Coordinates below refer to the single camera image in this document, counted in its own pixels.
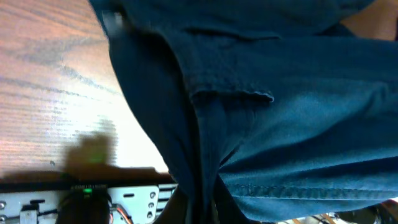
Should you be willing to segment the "navy blue shorts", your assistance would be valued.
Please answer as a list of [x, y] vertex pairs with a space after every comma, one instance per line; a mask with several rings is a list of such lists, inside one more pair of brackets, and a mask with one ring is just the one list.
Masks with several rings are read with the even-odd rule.
[[396, 1], [92, 1], [177, 182], [169, 223], [277, 222], [397, 197]]

